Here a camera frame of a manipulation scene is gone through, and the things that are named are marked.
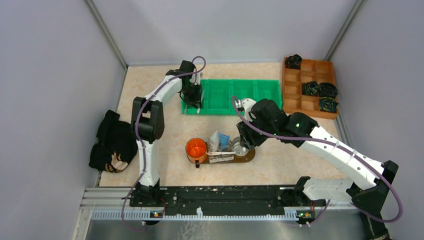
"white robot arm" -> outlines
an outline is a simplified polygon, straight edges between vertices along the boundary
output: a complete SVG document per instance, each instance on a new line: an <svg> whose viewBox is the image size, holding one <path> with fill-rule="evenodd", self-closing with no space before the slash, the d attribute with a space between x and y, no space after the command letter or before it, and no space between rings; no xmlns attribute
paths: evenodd
<svg viewBox="0 0 424 240"><path fill-rule="evenodd" d="M378 201L379 205L383 205L389 189L380 181L378 175L389 175L392 181L398 170L398 165L394 162L382 163L366 157L329 134L307 115L300 112L286 115L272 100L262 99L256 102L253 99L245 98L237 100L234 106L239 111L244 111L245 121L251 125L248 126L243 121L237 124L243 147L248 149L258 147L273 135L286 136L285 140L281 140L283 143L293 144L319 156L348 176L344 179L301 177L297 187L308 200L328 199L361 205L362 203L359 202L363 199L357 199L356 196L362 198L367 193L366 191L374 191L373 196L378 196L379 199L370 199L370 201ZM358 161L356 156L370 165L372 170ZM375 194L375 191L381 191L381 194Z"/></svg>
<svg viewBox="0 0 424 240"><path fill-rule="evenodd" d="M156 162L158 158L158 144L160 144L160 138L165 127L163 106L178 93L180 96L181 93L184 93L184 101L187 101L188 104L198 108L201 106L202 86L200 85L200 70L191 75L177 77L192 73L194 70L195 66L192 62L183 61L180 69L170 70L160 85L151 93L145 97L136 97L133 101L131 123L133 129L138 131L138 134L142 137L141 140L137 139L139 168L140 173L143 173L139 183L142 186L152 187L159 181ZM148 99L150 99L149 103L146 106L146 110L143 111L145 115L136 123L140 108Z"/></svg>

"beige floor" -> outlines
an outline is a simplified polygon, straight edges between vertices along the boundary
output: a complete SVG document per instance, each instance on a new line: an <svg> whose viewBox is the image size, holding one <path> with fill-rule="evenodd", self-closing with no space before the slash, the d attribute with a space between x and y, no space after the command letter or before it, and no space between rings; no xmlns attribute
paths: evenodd
<svg viewBox="0 0 424 240"><path fill-rule="evenodd" d="M169 69L178 66L130 67L125 79L117 112L120 120L130 122L133 99L150 93ZM282 64L234 63L208 64L204 79L278 79ZM255 158L248 163L202 164L196 169L189 162L185 145L191 138L207 139L215 130L238 135L237 116L182 115L181 100L176 95L164 107L165 132L159 140L157 165L161 186L199 185L266 185L294 184L301 176L343 178L340 171L311 153L268 139L256 148ZM315 118L330 134L337 137L333 120ZM121 173L103 172L101 187L131 186L139 176L139 155Z"/></svg>

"brown tray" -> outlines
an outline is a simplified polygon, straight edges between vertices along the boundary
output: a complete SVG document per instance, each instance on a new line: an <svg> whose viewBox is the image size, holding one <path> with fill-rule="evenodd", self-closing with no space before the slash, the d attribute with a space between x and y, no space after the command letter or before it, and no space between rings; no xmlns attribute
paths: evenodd
<svg viewBox="0 0 424 240"><path fill-rule="evenodd" d="M331 61L303 59L299 70L286 68L285 62L286 57L282 63L282 109L288 114L301 112L310 117L335 119L339 114L338 109L336 112L321 111L318 96L302 95L302 83L316 81L318 84L331 83L337 86L333 63Z"/></svg>
<svg viewBox="0 0 424 240"><path fill-rule="evenodd" d="M203 164L241 164L241 163L248 163L248 162L253 160L253 158L255 157L255 154L256 154L255 149L252 149L246 154L246 156L237 156L237 155L233 154L232 155L232 156L234 156L233 160L219 161L219 162L213 162L213 163L209 162L209 156L207 156L206 160L204 162L200 163L200 166L202 166Z"/></svg>

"cable clip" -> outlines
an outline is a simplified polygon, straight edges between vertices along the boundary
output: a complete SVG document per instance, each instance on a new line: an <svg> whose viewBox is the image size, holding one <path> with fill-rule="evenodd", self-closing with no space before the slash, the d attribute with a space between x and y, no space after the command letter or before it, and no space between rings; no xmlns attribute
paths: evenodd
<svg viewBox="0 0 424 240"><path fill-rule="evenodd" d="M331 153L334 152L334 150L336 150L338 147L340 146L340 140L337 139L337 141L335 142L335 146L332 148Z"/></svg>
<svg viewBox="0 0 424 240"><path fill-rule="evenodd" d="M355 149L353 150L353 155L351 155L350 157L349 157L349 160L347 161L347 162L350 162L354 157L355 157L355 155L358 153L358 151L356 151Z"/></svg>

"blue object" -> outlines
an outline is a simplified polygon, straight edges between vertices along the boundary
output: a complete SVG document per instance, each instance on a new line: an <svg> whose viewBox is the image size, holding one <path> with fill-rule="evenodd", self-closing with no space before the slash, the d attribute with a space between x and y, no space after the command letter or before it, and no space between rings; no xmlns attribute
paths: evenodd
<svg viewBox="0 0 424 240"><path fill-rule="evenodd" d="M228 143L230 142L230 136L220 133L219 134L219 145L222 150L226 150L228 148Z"/></svg>

